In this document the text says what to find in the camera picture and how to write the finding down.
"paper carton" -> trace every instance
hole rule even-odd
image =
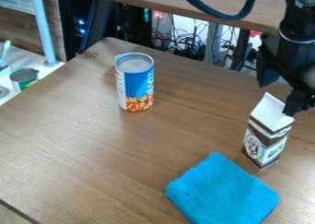
[[[251,112],[241,154],[259,170],[274,165],[284,150],[294,119],[283,114],[285,104],[269,93]]]

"blue towel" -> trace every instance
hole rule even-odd
[[[198,224],[261,223],[280,200],[276,191],[220,153],[170,182],[166,196]]]

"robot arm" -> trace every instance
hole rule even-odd
[[[247,0],[237,15],[222,14],[200,0],[187,0],[209,15],[223,19],[245,18],[255,0]],[[294,116],[315,106],[315,0],[286,0],[286,14],[279,35],[262,35],[257,63],[261,87],[283,77],[293,88],[284,113]]]

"wooden table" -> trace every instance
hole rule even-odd
[[[228,21],[214,18],[185,0],[111,0],[132,6],[148,7],[171,14],[199,18],[215,23],[227,24],[242,29],[257,31],[275,31],[283,19],[286,2],[284,0],[257,0],[252,12],[244,19]],[[225,13],[236,14],[243,7],[246,0],[202,0],[211,7]]]
[[[156,101],[119,108],[113,57],[157,63]],[[0,199],[44,224],[188,223],[164,196],[172,179],[219,151],[281,195],[265,223],[315,221],[315,114],[303,112],[281,161],[257,172],[239,153],[250,111],[268,90],[254,77],[106,39],[0,110]]]

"food can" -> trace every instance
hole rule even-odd
[[[10,75],[15,90],[21,92],[38,81],[38,70],[26,68],[18,70]]]
[[[114,65],[119,105],[130,112],[150,108],[154,93],[153,58],[144,53],[119,54]]]

